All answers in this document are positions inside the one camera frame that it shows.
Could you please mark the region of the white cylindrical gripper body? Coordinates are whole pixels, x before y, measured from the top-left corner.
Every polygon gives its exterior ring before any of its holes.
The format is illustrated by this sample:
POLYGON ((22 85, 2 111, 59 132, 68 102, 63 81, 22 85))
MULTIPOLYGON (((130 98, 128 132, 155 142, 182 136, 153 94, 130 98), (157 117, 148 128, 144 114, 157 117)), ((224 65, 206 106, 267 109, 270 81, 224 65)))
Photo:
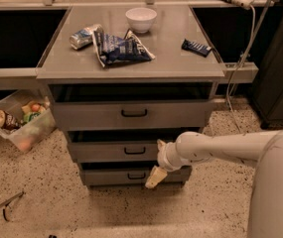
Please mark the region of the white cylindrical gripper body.
POLYGON ((171 142, 166 143, 163 149, 158 149, 157 162, 159 167, 167 172, 179 170, 183 165, 176 150, 176 144, 171 142))

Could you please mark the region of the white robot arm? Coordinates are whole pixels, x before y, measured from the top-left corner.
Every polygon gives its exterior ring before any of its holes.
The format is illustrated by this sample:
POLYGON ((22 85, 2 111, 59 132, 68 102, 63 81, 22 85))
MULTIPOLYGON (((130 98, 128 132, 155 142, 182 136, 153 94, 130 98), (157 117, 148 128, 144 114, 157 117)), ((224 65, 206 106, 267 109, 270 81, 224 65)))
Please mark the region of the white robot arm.
POLYGON ((283 129, 220 136, 189 131, 173 142, 158 140, 157 164, 145 186, 216 160, 253 170, 246 238, 283 238, 283 129))

